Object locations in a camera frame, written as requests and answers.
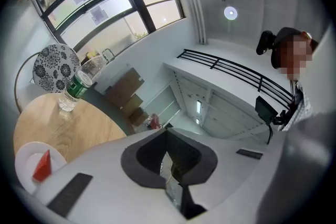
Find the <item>black balcony railing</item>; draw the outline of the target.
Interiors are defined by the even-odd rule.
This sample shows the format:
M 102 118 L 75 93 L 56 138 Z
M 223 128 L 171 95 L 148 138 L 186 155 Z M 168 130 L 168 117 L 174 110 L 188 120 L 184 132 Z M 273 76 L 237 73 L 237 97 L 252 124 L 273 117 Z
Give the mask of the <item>black balcony railing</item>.
M 293 101 L 293 95 L 281 85 L 239 63 L 190 49 L 184 49 L 183 52 L 178 55 L 178 58 L 199 63 L 212 70 L 221 71 L 230 75 L 254 87 L 258 92 L 264 93 L 285 109 L 289 109 L 289 105 Z

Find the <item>red fabric seat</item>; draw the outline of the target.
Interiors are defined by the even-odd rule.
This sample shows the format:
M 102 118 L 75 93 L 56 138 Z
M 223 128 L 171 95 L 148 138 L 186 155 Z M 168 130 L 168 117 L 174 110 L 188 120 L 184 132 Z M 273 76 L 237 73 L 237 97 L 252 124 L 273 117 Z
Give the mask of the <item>red fabric seat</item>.
M 156 114 L 151 115 L 151 120 L 150 120 L 150 123 L 149 123 L 149 127 L 152 130 L 161 128 L 159 117 Z

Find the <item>clear water bottle green label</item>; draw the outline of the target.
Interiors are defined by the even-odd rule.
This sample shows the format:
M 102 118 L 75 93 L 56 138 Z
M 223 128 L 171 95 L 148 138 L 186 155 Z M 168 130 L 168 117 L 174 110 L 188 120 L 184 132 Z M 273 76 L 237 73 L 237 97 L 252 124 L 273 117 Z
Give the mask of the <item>clear water bottle green label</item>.
M 103 55 L 93 57 L 80 67 L 59 97 L 60 109 L 71 112 L 85 92 L 97 81 L 108 61 Z

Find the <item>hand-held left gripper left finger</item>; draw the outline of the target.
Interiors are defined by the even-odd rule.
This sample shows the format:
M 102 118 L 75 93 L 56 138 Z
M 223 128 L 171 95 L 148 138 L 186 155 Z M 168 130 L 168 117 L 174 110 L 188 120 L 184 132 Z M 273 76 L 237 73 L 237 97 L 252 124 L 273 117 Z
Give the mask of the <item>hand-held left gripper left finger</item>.
M 130 144 L 153 131 L 99 144 L 57 170 L 42 183 L 34 197 L 48 205 L 78 173 L 92 180 L 67 219 L 77 224 L 183 224 L 184 217 L 164 188 L 139 186 L 123 171 L 121 155 Z

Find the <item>black monitor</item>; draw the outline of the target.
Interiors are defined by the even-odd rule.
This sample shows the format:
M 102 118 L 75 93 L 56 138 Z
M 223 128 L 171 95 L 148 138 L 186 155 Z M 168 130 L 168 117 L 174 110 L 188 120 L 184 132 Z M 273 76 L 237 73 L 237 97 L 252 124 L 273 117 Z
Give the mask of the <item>black monitor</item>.
M 256 98 L 255 111 L 258 116 L 266 123 L 266 125 L 277 125 L 276 117 L 278 112 L 261 96 Z

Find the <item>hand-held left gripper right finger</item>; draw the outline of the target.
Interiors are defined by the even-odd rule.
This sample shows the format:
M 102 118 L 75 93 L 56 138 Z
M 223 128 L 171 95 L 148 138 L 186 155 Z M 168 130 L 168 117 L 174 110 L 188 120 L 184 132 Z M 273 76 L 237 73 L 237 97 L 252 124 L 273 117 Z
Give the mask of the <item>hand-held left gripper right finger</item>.
M 243 198 L 260 199 L 275 173 L 285 133 L 276 133 L 268 146 L 172 128 L 162 130 L 161 140 L 163 152 L 172 160 L 172 176 L 182 189 L 181 204 L 163 208 L 161 224 L 182 224 L 214 211 L 251 179 L 257 182 Z

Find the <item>folded brown cardboard sheet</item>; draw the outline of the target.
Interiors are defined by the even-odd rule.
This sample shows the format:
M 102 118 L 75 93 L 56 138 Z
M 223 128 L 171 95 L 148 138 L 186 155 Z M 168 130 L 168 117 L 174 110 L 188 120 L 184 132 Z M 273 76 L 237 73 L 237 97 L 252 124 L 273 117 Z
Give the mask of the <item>folded brown cardboard sheet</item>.
M 137 95 L 134 94 L 129 99 L 129 101 L 121 108 L 121 111 L 125 116 L 130 117 L 142 104 L 143 100 Z

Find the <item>brown cardboard box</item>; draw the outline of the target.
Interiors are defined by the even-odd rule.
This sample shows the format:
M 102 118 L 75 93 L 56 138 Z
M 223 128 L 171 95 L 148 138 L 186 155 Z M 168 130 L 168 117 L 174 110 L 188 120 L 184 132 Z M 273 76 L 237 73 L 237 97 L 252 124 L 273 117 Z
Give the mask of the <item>brown cardboard box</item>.
M 129 120 L 132 125 L 139 126 L 148 118 L 148 114 L 141 108 L 137 108 L 130 116 Z

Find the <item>tall flat cardboard sheet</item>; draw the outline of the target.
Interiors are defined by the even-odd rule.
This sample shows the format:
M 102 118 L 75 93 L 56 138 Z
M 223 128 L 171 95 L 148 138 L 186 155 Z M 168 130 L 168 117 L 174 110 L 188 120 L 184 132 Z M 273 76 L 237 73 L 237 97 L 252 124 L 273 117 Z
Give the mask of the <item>tall flat cardboard sheet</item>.
M 111 104 L 121 108 L 143 83 L 142 77 L 134 68 L 131 68 L 113 86 L 108 87 L 105 98 Z

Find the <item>white round plate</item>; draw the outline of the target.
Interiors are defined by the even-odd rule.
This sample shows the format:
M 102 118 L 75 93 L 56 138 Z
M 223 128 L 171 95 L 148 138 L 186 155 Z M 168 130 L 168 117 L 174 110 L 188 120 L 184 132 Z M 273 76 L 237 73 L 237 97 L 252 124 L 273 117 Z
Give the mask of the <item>white round plate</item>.
M 51 172 L 55 172 L 67 164 L 65 158 L 52 146 L 42 142 L 29 142 L 23 145 L 15 157 L 15 171 L 19 182 L 30 194 L 33 194 L 40 183 L 33 179 L 33 174 L 42 156 L 50 151 Z

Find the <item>red watermelon slice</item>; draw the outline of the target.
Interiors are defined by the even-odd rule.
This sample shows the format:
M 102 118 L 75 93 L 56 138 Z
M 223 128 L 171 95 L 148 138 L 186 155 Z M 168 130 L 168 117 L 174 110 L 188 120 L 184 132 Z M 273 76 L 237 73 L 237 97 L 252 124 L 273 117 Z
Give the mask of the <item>red watermelon slice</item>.
M 47 177 L 51 175 L 51 173 L 51 155 L 50 150 L 47 150 L 37 163 L 32 179 L 38 183 L 42 183 Z

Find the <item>floral cushion gold frame chair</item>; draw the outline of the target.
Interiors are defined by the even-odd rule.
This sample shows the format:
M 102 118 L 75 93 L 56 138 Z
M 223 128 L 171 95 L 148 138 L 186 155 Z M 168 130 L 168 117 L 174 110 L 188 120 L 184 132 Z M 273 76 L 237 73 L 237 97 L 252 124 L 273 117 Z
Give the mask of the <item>floral cushion gold frame chair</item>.
M 20 73 L 32 58 L 35 58 L 32 79 L 27 86 L 19 89 Z M 20 66 L 14 83 L 14 98 L 19 113 L 41 95 L 61 93 L 80 67 L 80 59 L 76 52 L 65 44 L 51 44 L 29 56 Z

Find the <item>person's checked shirt torso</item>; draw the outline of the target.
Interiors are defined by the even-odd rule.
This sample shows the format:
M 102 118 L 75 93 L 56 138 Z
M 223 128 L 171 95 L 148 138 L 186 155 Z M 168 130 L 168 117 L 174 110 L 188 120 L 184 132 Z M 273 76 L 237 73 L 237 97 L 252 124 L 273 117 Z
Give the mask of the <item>person's checked shirt torso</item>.
M 313 115 L 311 103 L 300 82 L 292 81 L 291 83 L 295 83 L 295 87 L 293 88 L 295 94 L 294 101 L 286 114 L 285 123 L 278 127 L 278 131 L 287 131 L 294 124 Z

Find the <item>round wooden table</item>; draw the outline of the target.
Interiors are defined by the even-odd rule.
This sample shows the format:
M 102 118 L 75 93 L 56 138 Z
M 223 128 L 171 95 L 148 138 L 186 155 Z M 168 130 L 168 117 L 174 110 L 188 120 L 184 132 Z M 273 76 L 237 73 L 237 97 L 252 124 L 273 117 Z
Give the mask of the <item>round wooden table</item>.
M 14 152 L 29 142 L 43 142 L 71 162 L 90 148 L 124 138 L 126 134 L 105 113 L 80 100 L 66 112 L 58 104 L 60 94 L 33 99 L 20 113 L 13 135 Z

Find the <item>round ceiling light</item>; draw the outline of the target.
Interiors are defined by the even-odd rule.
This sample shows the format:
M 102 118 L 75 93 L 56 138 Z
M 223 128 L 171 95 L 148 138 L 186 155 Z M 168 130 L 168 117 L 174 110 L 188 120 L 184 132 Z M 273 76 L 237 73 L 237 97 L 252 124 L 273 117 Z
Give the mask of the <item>round ceiling light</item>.
M 224 16 L 228 20 L 235 20 L 238 17 L 238 11 L 232 6 L 227 6 L 224 9 Z

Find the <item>glass doors with dark frame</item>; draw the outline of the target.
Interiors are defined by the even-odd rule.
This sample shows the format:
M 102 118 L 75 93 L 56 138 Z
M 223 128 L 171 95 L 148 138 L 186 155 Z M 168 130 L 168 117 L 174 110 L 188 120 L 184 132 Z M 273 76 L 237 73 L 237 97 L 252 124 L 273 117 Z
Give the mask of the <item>glass doors with dark frame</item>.
M 86 56 L 116 56 L 184 17 L 181 0 L 34 0 L 58 42 Z

